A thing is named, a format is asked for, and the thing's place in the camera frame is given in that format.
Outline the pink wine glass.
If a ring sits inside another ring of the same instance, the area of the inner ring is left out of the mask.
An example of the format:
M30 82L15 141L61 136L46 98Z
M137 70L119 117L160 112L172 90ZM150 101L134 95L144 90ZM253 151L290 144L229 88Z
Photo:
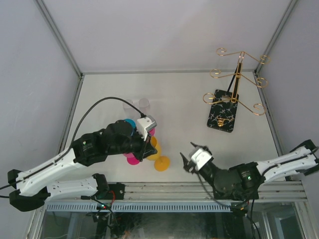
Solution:
M128 162L130 165L137 165L137 164L140 163L140 161L137 160L132 153L124 153L124 156L126 157L127 162Z
M149 132L149 133L150 133L150 135L151 135L151 136L154 136L155 131L156 131L156 129L155 129L155 128L153 128L153 129Z

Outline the yellow wine glass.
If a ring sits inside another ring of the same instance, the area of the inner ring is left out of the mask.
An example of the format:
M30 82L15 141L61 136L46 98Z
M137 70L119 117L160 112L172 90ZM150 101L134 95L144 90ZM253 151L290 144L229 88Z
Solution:
M155 136L151 137L151 145L157 150L157 153L148 156L147 160L154 162L154 168L156 171L166 171L170 166L170 159L167 156L162 155L161 146Z

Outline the cyan wine glass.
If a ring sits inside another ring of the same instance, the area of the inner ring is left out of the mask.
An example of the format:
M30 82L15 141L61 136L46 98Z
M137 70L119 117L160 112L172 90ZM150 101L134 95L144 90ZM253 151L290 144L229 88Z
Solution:
M136 123L135 123L134 120L132 120L132 119L124 119L124 121L128 122L132 126L132 128L136 128Z

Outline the clear champagne flute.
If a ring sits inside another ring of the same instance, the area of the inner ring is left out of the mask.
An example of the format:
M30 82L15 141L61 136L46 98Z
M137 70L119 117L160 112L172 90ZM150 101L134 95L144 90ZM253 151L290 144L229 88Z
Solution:
M133 108L133 105L134 105L134 103L132 100L125 100L125 102L123 102L124 113L125 113L126 117L129 119L133 119L136 115L136 111Z
M138 106L140 111L145 114L145 115L149 115L150 114L150 102L147 98L142 98L139 100L138 102Z

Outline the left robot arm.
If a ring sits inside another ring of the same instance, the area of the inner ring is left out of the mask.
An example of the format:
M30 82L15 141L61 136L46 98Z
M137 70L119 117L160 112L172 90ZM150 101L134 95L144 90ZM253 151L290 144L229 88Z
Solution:
M126 120L118 120L99 131L82 135L68 149L37 167L9 171L8 183L14 187L8 196L9 203L21 212L29 212L53 199L106 198L110 187L103 174L95 173L78 181L60 179L73 170L104 162L108 156L131 153L143 161L156 154L150 133L156 126L150 116L138 119L136 127Z

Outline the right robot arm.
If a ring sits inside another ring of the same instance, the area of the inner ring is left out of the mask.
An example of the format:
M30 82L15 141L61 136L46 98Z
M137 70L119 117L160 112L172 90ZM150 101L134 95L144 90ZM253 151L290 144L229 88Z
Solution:
M213 163L207 146L194 144L188 157L181 157L186 172L204 179L213 190L215 200L249 201L259 198L259 187L282 177L297 174L305 176L318 172L318 147L308 139L275 159L254 161L221 169Z

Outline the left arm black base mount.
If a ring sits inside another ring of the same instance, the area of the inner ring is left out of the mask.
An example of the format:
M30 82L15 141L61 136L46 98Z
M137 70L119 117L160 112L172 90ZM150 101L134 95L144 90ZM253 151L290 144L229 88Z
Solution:
M125 195L125 184L123 183L112 183L109 184L109 191L103 192L97 196L97 199L101 200L123 200Z

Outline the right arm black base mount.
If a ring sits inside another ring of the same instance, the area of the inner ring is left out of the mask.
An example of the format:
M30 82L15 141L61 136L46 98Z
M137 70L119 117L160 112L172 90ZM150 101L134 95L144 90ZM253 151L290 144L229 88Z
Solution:
M245 190L241 186L236 186L228 191L218 191L213 188L213 195L215 199L221 200L233 200L233 201L248 201L248 200L258 200L259 194L257 191Z

